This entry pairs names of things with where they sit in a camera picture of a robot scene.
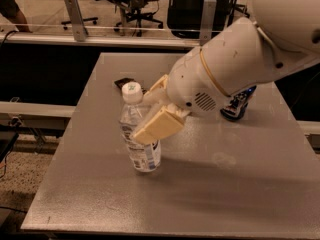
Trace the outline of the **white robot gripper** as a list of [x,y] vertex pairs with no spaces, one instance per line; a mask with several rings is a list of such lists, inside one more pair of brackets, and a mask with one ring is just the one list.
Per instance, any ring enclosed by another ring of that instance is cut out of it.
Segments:
[[154,105],[131,134],[136,142],[147,145],[172,136],[183,129],[185,110],[193,116],[211,116],[227,101],[208,75],[200,48],[178,59],[169,75],[164,74],[144,94],[144,100],[159,101],[166,92],[174,104]]

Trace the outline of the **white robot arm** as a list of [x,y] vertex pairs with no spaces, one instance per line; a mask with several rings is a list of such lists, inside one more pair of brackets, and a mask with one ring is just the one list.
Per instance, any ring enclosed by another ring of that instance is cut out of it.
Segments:
[[320,0],[252,0],[252,9],[252,20],[242,17],[192,49],[149,89],[151,110],[134,129],[135,141],[169,137],[189,115],[238,120],[251,87],[319,63]]

